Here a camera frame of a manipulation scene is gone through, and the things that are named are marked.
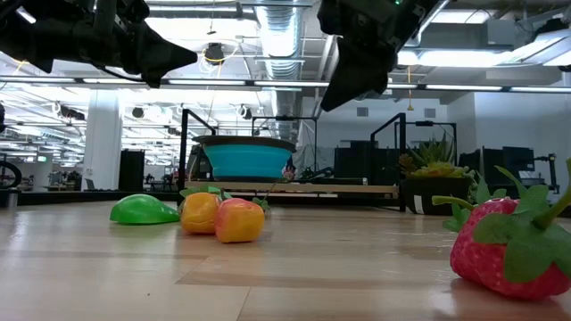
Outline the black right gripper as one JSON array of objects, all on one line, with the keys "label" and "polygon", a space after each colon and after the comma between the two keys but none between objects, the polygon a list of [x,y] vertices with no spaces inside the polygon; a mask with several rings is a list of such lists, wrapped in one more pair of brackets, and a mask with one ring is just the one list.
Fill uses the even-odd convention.
[{"label": "black right gripper", "polygon": [[[321,30],[358,47],[401,49],[421,32],[439,0],[322,0],[317,17]],[[339,58],[320,103],[332,111],[368,92],[382,94],[388,73],[398,60],[393,50],[369,53],[338,44]]]}]

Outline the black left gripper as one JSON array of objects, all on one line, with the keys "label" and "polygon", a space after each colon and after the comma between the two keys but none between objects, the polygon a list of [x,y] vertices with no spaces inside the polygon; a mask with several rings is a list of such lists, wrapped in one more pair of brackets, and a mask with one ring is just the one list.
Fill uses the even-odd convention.
[{"label": "black left gripper", "polygon": [[98,68],[138,71],[150,87],[158,88],[172,70],[197,62],[197,54],[175,45],[151,29],[145,1],[104,1],[110,13],[99,13],[96,1],[59,1],[58,18],[68,28],[57,45],[57,58]]}]

